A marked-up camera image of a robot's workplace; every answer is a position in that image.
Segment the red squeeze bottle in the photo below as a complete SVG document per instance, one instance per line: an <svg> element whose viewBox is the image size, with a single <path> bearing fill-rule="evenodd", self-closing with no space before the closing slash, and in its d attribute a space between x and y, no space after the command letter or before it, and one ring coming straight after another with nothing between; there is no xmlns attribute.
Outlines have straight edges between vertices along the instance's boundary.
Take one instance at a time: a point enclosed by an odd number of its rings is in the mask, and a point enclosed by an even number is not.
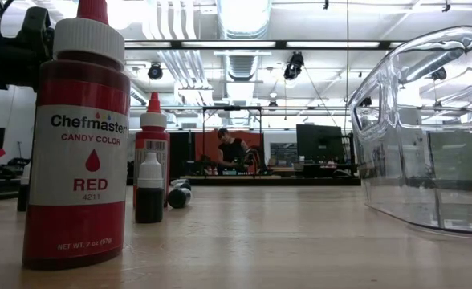
<svg viewBox="0 0 472 289"><path fill-rule="evenodd" d="M22 262L56 270L117 256L124 243L129 78L104 0L56 24L40 68Z"/></svg>
<svg viewBox="0 0 472 289"><path fill-rule="evenodd" d="M141 163L145 160L147 153L156 153L157 161L161 164L163 188L166 208L166 198L169 194L169 167L170 167L170 135L165 132L166 116L161 113L161 106L157 92L150 95L147 112L140 117L141 132L136 133L136 149L134 152L134 176L139 176ZM137 182L132 187L132 207L136 207Z"/></svg>

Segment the red drop logo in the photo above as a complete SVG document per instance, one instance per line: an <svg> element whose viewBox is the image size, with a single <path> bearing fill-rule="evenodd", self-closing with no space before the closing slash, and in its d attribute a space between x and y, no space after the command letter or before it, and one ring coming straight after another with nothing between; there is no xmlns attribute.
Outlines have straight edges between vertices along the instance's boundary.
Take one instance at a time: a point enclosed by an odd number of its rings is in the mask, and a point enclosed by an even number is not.
<svg viewBox="0 0 472 289"><path fill-rule="evenodd" d="M90 153L90 156L86 160L85 165L89 172L96 172L100 169L99 156L97 156L97 152L95 150L92 150L92 153Z"/></svg>

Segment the clear plastic container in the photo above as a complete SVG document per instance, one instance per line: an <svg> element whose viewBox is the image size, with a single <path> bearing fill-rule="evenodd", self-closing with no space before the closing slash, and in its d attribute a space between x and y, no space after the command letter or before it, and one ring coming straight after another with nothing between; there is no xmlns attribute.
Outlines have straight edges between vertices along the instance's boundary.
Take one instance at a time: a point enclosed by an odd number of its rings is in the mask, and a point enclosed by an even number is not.
<svg viewBox="0 0 472 289"><path fill-rule="evenodd" d="M349 105L368 204L472 232L472 26L400 45Z"/></svg>

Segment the person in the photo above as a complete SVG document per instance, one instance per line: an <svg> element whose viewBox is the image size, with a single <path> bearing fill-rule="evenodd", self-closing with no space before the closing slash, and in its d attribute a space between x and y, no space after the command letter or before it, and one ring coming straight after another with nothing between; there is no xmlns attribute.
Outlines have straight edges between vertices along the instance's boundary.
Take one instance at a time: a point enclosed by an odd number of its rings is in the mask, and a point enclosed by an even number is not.
<svg viewBox="0 0 472 289"><path fill-rule="evenodd" d="M218 130L218 139L222 142L218 146L218 164L227 168L242 167L245 151L249 148L245 141L232 137L227 128Z"/></svg>

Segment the black shirt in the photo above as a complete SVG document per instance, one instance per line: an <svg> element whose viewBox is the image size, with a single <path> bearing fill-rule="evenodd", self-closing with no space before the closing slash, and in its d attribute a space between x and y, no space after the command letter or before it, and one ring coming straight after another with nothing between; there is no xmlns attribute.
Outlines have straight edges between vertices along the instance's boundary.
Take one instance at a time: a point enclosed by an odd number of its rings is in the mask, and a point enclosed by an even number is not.
<svg viewBox="0 0 472 289"><path fill-rule="evenodd" d="M218 146L223 152L223 161L233 162L238 161L245 156L245 151L242 148L242 139L235 138L231 144L220 144Z"/></svg>

